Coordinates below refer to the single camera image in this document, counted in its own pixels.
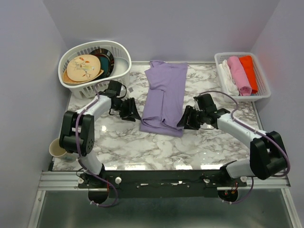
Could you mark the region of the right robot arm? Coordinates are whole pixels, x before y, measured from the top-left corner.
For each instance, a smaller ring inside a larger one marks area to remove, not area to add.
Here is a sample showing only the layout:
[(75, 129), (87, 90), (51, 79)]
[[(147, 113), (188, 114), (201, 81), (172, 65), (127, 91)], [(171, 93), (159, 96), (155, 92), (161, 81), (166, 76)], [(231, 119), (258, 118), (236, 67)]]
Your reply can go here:
[(281, 135), (275, 131), (268, 133), (255, 129), (237, 119), (234, 112), (218, 109), (210, 94), (206, 91), (194, 97), (198, 109), (186, 106), (177, 126), (198, 130), (201, 125), (209, 124), (232, 135), (250, 149), (248, 160), (232, 161), (220, 168), (219, 182), (229, 186), (242, 176), (266, 180), (287, 175), (291, 165)]

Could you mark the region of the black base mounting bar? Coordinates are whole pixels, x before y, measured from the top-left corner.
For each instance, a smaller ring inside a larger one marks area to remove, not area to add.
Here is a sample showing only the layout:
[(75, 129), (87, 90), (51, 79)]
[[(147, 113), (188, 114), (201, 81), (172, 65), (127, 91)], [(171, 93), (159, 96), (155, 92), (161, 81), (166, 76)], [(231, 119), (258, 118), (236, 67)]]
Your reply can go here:
[(82, 173), (81, 189), (105, 190), (110, 198), (216, 198), (220, 188), (236, 189), (247, 186), (240, 178), (233, 179), (220, 170), (168, 171), (102, 171), (101, 181)]

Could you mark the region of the orange rolled t shirt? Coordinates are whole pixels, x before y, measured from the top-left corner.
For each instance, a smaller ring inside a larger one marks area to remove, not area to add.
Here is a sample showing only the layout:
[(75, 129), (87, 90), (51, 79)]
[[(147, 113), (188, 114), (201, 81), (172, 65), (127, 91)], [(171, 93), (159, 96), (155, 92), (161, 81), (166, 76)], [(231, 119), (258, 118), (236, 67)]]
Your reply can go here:
[(258, 86), (256, 81), (256, 74), (254, 71), (254, 63), (251, 56), (244, 56), (239, 58), (240, 63), (247, 75), (248, 81), (252, 88), (251, 94), (256, 94), (258, 92)]

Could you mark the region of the dark teal plate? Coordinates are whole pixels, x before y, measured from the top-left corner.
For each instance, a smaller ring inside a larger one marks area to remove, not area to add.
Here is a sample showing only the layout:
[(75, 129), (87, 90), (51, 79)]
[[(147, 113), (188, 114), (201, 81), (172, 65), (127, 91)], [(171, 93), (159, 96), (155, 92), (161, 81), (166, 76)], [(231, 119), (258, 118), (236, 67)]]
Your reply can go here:
[(101, 69), (104, 71), (100, 77), (107, 78), (111, 75), (114, 68), (114, 59), (109, 56), (101, 55), (99, 57), (101, 63)]

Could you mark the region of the purple t shirt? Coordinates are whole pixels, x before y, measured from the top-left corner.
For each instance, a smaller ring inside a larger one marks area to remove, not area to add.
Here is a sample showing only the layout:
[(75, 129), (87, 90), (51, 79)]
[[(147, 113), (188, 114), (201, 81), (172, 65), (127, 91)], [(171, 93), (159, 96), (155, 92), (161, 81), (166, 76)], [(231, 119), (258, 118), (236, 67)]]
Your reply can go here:
[(183, 136), (183, 127), (177, 124), (183, 115), (187, 70), (187, 63), (150, 62), (150, 68), (145, 71), (149, 90), (140, 131)]

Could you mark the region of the white rectangular tray basket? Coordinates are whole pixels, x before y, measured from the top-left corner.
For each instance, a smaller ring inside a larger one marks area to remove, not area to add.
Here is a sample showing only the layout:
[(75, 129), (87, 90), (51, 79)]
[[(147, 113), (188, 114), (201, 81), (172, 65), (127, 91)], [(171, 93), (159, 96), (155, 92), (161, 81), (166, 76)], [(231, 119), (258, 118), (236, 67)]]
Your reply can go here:
[(269, 98), (271, 91), (257, 57), (249, 52), (223, 52), (214, 55), (222, 92), (238, 102)]

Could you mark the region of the aluminium rail frame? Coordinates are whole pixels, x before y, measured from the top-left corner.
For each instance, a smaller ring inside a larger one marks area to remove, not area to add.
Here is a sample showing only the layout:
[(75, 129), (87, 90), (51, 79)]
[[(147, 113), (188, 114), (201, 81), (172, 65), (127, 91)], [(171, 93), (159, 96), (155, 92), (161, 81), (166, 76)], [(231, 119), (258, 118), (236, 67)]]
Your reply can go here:
[(219, 190), (239, 187), (248, 189), (286, 189), (290, 187), (287, 177), (270, 177), (266, 180), (249, 177), (232, 178), (220, 170), (109, 170), (103, 168), (99, 177), (81, 171), (43, 172), (38, 184), (39, 190), (103, 190), (111, 183), (117, 189), (124, 185), (164, 187), (200, 184), (205, 188)]

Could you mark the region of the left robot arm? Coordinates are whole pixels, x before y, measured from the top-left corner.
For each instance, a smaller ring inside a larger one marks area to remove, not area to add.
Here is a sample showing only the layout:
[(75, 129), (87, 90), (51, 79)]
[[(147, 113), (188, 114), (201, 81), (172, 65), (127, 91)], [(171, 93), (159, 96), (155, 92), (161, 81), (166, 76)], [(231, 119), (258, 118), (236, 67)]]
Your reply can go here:
[(59, 146), (68, 153), (78, 154), (78, 162), (85, 172), (89, 173), (89, 182), (96, 188), (105, 183), (102, 172), (104, 165), (92, 152), (95, 143), (95, 121), (104, 113), (117, 111), (125, 121), (141, 120), (135, 99), (127, 98), (127, 87), (122, 83), (110, 80), (104, 91), (98, 92), (97, 85), (93, 89), (95, 97), (83, 108), (72, 112), (66, 111), (59, 137)]

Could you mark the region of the beige cup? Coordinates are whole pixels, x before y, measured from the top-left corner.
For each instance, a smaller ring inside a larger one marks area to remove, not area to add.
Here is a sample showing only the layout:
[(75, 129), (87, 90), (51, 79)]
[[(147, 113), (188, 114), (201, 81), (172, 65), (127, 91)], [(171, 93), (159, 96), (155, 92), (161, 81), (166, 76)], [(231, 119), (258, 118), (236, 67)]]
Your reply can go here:
[(73, 153), (67, 152), (64, 148), (59, 145), (59, 138), (56, 138), (49, 146), (49, 153), (54, 158), (60, 159), (65, 162), (74, 162), (76, 156)]

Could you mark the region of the orange leaf shaped plate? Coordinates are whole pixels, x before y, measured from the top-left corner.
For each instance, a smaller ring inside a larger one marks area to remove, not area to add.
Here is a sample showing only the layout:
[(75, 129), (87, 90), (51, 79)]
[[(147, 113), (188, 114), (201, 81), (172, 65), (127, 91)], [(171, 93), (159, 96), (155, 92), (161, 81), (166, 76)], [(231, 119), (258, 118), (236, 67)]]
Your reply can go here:
[(104, 70), (101, 69), (101, 70), (99, 71), (99, 74), (98, 74), (96, 77), (91, 78), (91, 79), (88, 79), (88, 80), (83, 81), (83, 82), (77, 82), (77, 81), (71, 80), (71, 79), (68, 77), (68, 75), (67, 75), (67, 71), (65, 70), (65, 71), (64, 71), (64, 74), (63, 74), (63, 76), (62, 76), (62, 81), (63, 81), (65, 84), (67, 84), (67, 85), (72, 85), (72, 86), (74, 86), (74, 85), (79, 85), (79, 84), (87, 83), (87, 82), (90, 82), (90, 81), (93, 81), (93, 80), (97, 79), (103, 72), (104, 72)]

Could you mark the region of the white rolled t shirt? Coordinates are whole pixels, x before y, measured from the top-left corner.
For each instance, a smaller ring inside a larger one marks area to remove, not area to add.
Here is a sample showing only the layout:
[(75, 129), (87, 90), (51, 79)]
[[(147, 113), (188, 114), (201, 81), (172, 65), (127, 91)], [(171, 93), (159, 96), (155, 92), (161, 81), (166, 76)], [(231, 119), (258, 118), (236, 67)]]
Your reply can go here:
[(231, 70), (228, 66), (227, 60), (223, 60), (222, 63), (219, 64), (219, 72), (222, 75), (223, 87), (226, 89), (227, 94), (231, 96), (238, 96), (238, 87), (232, 78)]

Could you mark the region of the pink rolled t shirt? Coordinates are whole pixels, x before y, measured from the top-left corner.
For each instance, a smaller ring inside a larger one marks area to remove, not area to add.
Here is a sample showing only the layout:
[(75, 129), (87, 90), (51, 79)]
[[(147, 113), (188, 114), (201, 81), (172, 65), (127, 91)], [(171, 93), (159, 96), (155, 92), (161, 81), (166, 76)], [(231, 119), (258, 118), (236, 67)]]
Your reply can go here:
[(228, 60), (228, 66), (231, 70), (232, 78), (242, 96), (250, 96), (252, 88), (248, 81), (247, 75), (243, 69), (242, 64), (237, 56), (231, 56)]

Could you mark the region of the beige floral plate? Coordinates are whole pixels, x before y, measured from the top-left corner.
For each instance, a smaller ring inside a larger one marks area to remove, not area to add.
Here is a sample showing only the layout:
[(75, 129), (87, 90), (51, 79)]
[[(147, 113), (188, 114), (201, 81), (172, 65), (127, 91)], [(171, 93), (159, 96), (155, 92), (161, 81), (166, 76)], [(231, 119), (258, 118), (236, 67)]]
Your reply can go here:
[(79, 55), (69, 61), (66, 72), (72, 81), (86, 82), (95, 79), (103, 70), (98, 57), (94, 55)]

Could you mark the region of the black rimmed plate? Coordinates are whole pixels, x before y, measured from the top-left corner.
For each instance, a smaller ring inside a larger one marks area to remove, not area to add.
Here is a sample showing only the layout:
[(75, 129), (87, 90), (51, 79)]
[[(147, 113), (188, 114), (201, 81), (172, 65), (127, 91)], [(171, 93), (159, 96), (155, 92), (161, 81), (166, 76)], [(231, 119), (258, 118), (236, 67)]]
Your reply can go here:
[(114, 56), (112, 55), (112, 53), (105, 48), (97, 48), (97, 49), (91, 51), (90, 54), (97, 57), (98, 59), (101, 55), (109, 56), (109, 57), (112, 57), (114, 59)]

